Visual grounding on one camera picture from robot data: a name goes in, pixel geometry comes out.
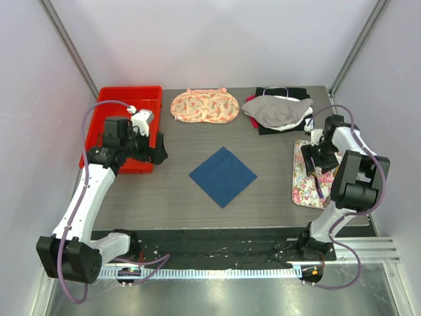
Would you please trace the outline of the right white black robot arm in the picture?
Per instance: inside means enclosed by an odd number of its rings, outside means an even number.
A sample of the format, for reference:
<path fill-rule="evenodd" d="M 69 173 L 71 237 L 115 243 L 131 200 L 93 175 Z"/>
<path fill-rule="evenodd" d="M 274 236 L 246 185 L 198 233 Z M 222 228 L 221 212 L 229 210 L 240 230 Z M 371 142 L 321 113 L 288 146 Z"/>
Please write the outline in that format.
<path fill-rule="evenodd" d="M 301 147 L 305 173 L 335 172 L 327 206 L 300 233 L 296 251 L 305 260 L 333 259 L 336 234 L 352 219 L 365 216 L 382 202 L 390 160 L 375 154 L 353 122 L 331 115 L 322 129 L 312 130 Z"/>

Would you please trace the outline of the orange floral fabric mask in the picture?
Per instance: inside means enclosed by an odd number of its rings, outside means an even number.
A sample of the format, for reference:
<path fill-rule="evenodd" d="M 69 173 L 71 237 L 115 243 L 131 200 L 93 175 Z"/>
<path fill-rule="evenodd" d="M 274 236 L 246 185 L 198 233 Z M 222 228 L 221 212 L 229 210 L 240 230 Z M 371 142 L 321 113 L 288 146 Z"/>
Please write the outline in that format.
<path fill-rule="evenodd" d="M 233 121 L 239 112 L 237 99 L 226 88 L 187 89 L 170 105 L 174 120 L 186 123 L 225 124 Z"/>

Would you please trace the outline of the white folded cloth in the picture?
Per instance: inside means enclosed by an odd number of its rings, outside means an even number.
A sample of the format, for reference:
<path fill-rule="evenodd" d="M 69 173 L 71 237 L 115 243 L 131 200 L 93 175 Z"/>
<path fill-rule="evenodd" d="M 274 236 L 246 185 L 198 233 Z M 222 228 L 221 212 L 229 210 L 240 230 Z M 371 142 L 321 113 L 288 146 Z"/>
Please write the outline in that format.
<path fill-rule="evenodd" d="M 292 101 L 279 97 L 265 97 L 261 124 L 275 130 L 297 126 L 305 115 L 310 113 L 312 105 L 312 99 Z"/>

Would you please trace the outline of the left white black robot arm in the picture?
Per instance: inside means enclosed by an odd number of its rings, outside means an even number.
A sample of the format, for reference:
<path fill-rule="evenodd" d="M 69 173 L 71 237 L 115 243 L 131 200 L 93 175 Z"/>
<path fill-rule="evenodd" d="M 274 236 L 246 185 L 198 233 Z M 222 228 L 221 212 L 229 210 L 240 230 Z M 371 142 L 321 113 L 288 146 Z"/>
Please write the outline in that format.
<path fill-rule="evenodd" d="M 156 133 L 156 146 L 149 145 L 149 125 L 154 114 L 140 110 L 127 117 L 107 117 L 100 144 L 87 151 L 87 164 L 68 209 L 52 235 L 36 244 L 47 276 L 93 283 L 101 267 L 121 258 L 134 262 L 140 255 L 135 232 L 114 229 L 93 241 L 91 233 L 102 201 L 119 170 L 128 159 L 161 164 L 167 157 L 163 134 Z"/>

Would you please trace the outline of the black folded cloth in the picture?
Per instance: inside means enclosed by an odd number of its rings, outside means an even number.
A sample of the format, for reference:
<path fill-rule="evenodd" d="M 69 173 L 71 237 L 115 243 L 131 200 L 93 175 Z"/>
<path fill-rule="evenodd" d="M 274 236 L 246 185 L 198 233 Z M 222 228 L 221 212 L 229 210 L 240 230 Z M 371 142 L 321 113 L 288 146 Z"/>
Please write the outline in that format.
<path fill-rule="evenodd" d="M 255 97 L 261 95 L 272 95 L 276 97 L 288 97 L 292 99 L 297 99 L 299 101 L 304 99 L 309 99 L 310 95 L 307 93 L 305 88 L 262 88 L 257 87 L 255 91 Z M 257 129 L 260 136 L 263 135 L 272 135 L 272 134 L 281 134 L 286 132 L 293 132 L 293 131 L 303 131 L 305 127 L 305 119 L 312 118 L 312 109 L 310 109 L 310 113 L 305 115 L 302 121 L 294 127 L 291 128 L 284 128 L 281 130 L 274 130 L 271 128 L 266 128 L 263 125 L 259 124 L 259 128 Z"/>

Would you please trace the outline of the blue paper napkin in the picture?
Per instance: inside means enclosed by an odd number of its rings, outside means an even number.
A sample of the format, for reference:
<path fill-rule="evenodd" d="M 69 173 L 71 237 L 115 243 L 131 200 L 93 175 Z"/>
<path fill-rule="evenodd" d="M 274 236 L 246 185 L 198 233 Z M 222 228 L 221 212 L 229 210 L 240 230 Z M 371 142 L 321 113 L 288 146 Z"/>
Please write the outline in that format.
<path fill-rule="evenodd" d="M 225 147 L 196 167 L 189 177 L 221 208 L 257 179 L 257 175 Z"/>

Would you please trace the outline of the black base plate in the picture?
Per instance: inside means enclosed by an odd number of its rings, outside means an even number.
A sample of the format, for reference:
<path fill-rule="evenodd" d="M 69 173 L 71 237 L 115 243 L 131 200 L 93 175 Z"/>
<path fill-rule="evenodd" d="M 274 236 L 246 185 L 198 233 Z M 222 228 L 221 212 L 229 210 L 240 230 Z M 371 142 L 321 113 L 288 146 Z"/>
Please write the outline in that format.
<path fill-rule="evenodd" d="M 295 261 L 335 261 L 332 244 L 318 246 L 304 228 L 137 230 L 144 261 L 164 255 L 166 269 L 287 269 Z"/>

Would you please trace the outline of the aluminium rail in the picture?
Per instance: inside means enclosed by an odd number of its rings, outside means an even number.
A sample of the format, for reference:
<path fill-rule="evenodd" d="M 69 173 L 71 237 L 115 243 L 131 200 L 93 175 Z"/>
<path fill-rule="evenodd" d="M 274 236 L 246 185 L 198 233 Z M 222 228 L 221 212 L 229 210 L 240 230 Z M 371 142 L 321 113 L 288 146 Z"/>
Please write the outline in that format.
<path fill-rule="evenodd" d="M 144 278 L 153 273 L 153 269 L 141 268 L 140 271 L 131 271 L 134 268 L 125 266 L 106 266 L 101 269 L 98 279 L 118 278 L 121 280 L 130 278 Z M 159 269 L 151 277 L 151 280 L 189 280 L 189 279 L 243 279 L 243 278 L 301 278 L 302 271 L 299 265 L 290 269 L 263 269 L 263 270 L 179 270 Z"/>

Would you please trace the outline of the red plastic bin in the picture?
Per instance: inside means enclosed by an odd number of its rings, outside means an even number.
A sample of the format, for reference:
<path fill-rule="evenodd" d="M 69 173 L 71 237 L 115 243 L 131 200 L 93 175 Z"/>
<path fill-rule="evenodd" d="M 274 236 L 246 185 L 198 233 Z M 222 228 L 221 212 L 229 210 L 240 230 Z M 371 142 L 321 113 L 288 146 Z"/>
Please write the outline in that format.
<path fill-rule="evenodd" d="M 159 131 L 162 88 L 160 86 L 121 86 L 104 87 L 99 92 L 98 101 L 121 101 L 133 105 L 136 109 L 147 109 L 153 112 L 154 119 L 149 125 L 149 145 L 155 147 L 157 132 Z M 125 106 L 117 104 L 105 104 L 98 106 L 93 111 L 89 129 L 86 136 L 86 149 L 95 145 L 101 145 L 100 135 L 103 133 L 103 123 L 107 117 L 119 116 L 130 117 Z M 120 174 L 149 174 L 153 172 L 154 165 L 149 162 L 140 162 L 128 159 L 120 168 Z"/>

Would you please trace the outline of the floral rectangular tray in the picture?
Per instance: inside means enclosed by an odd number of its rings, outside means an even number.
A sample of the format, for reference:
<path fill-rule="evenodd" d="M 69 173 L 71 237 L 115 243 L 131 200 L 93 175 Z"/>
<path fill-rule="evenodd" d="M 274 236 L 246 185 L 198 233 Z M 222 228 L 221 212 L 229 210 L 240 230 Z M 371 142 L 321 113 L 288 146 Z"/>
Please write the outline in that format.
<path fill-rule="evenodd" d="M 319 196 L 313 175 L 307 176 L 301 147 L 309 144 L 306 140 L 297 140 L 294 145 L 292 201 L 300 206 L 325 209 L 337 168 L 322 174 L 321 168 L 316 168 L 316 176 L 322 191 L 323 199 Z"/>

